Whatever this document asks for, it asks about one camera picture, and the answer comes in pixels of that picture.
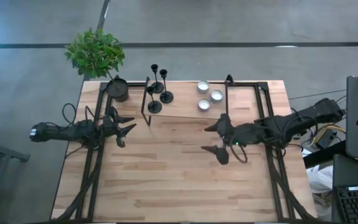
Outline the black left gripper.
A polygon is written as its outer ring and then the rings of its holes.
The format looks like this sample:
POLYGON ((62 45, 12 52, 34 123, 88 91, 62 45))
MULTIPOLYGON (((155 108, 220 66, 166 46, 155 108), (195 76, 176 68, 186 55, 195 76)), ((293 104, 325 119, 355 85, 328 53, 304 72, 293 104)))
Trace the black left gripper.
POLYGON ((105 116, 102 119, 103 123, 99 126, 100 137, 105 139, 111 136, 115 136, 117 145, 121 148, 124 148, 126 145, 123 138, 126 137, 126 135, 136 127, 136 124, 131 124, 127 127, 120 128, 118 123, 127 123, 134 120, 134 118, 119 116, 117 109, 115 109, 113 106, 109 108, 109 116, 105 116))

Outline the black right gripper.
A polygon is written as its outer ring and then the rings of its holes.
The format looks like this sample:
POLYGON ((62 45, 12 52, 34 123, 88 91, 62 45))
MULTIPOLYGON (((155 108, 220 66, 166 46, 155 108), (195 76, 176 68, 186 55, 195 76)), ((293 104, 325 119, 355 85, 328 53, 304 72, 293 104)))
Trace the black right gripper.
MULTIPOLYGON (((262 128, 255 124, 245 123, 236 127, 231 126, 230 117, 223 113, 218 121, 204 128, 206 132, 217 132, 227 145, 238 143, 241 146, 262 142, 262 128)), ((221 165, 229 163, 229 154, 225 148, 217 146, 201 146, 202 149, 215 155, 221 165)))

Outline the purple patterned candle tin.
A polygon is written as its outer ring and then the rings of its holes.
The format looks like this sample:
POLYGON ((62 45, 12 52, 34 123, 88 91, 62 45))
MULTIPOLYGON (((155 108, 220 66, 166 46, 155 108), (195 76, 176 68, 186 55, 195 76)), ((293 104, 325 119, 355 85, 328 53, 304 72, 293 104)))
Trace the purple patterned candle tin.
POLYGON ((200 99, 199 102, 198 102, 198 110, 201 111, 201 112, 207 112, 211 107, 211 102, 206 99, 206 98, 203 98, 203 99, 200 99))

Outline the blue patterned candle tin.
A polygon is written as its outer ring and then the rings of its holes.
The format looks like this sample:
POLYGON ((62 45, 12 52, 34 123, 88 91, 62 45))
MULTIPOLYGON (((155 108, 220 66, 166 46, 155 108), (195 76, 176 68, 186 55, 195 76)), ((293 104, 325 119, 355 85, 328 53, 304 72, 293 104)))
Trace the blue patterned candle tin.
POLYGON ((222 102, 222 100, 224 98, 224 94, 220 90, 213 90, 211 92, 210 98, 213 103, 220 103, 220 102, 222 102))

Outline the tall black metal candlestick holder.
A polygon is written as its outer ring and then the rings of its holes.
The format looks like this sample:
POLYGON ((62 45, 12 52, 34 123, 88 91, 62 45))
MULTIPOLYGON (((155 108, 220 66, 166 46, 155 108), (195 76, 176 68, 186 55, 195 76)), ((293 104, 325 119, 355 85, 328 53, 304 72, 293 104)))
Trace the tall black metal candlestick holder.
POLYGON ((160 71, 160 75, 163 79, 164 84, 164 91, 160 94, 160 101, 165 104, 169 104, 173 101, 173 93, 167 90, 167 84, 166 84, 166 77, 167 77, 167 70, 162 69, 160 71))

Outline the green potted plant black pot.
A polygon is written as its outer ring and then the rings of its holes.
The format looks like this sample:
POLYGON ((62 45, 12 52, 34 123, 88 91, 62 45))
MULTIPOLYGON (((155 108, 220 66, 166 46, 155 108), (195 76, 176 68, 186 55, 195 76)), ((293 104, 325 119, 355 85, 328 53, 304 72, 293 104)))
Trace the green potted plant black pot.
POLYGON ((120 41, 113 34, 103 30, 86 30, 77 34, 72 42, 65 46, 65 57, 79 75, 90 79, 107 78, 107 94, 118 102, 129 98, 129 84, 118 72, 126 57, 120 41))

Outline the black power brick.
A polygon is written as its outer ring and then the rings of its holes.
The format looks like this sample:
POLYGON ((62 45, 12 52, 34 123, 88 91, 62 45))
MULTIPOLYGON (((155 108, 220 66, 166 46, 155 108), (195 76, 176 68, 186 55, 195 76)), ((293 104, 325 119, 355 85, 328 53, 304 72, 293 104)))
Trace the black power brick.
POLYGON ((337 137, 337 131, 334 129, 324 129, 320 131, 315 139, 314 144, 319 149, 325 149, 331 145, 331 143, 337 137))

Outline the white plastic bag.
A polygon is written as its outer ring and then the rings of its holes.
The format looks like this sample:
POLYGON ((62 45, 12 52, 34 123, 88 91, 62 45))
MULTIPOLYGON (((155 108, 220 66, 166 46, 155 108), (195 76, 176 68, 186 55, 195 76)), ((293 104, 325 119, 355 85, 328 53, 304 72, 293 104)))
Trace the white plastic bag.
POLYGON ((331 221, 333 205, 333 161, 306 170, 313 202, 320 220, 331 221))

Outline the wooden shelf black metal frame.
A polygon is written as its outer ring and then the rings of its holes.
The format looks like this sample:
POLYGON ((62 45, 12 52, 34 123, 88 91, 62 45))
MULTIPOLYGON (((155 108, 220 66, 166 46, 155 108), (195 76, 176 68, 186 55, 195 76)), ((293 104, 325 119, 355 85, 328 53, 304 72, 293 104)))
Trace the wooden shelf black metal frame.
MULTIPOLYGON (((159 113, 153 114, 148 111, 148 103, 151 102, 151 97, 144 90, 142 97, 141 114, 145 122, 150 125, 153 116, 176 117, 176 118, 196 118, 196 119, 218 119, 220 114, 228 112, 228 105, 226 103, 227 97, 225 93, 224 83, 210 83, 209 91, 207 93, 199 93, 197 90, 197 81, 169 81, 168 89, 173 93, 173 101, 169 104, 162 103, 162 110, 159 113), (213 103, 211 101, 211 92, 213 90, 220 90, 224 94, 224 98, 220 103, 213 103), (206 98, 211 102, 211 107, 207 112, 198 110, 198 102, 200 99, 206 98)), ((160 95, 154 93, 154 99, 160 100, 160 95)))

